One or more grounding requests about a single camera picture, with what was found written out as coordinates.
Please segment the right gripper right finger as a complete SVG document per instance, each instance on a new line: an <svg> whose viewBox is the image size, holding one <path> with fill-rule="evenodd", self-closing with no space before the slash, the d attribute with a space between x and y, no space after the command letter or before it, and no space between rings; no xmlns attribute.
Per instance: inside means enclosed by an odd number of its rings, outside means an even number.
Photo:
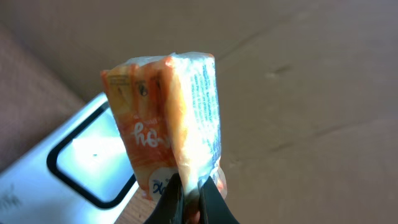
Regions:
<svg viewBox="0 0 398 224"><path fill-rule="evenodd" d="M239 224L211 177L200 189L201 224Z"/></svg>

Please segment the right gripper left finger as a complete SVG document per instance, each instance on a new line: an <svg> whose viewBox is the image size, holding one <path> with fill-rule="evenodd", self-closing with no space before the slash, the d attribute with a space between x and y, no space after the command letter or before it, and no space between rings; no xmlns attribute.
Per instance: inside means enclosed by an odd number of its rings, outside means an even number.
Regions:
<svg viewBox="0 0 398 224"><path fill-rule="evenodd" d="M184 208L183 187L178 174L174 174L144 224L182 224Z"/></svg>

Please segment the orange Kleenex tissue pack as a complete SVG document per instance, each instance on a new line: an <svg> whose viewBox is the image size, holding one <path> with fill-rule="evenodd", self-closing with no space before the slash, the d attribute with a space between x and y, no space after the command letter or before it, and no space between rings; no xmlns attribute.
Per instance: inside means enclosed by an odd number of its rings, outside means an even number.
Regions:
<svg viewBox="0 0 398 224"><path fill-rule="evenodd" d="M159 201L176 177L171 221L209 223L211 199L227 193L214 56L137 57L100 77L144 197Z"/></svg>

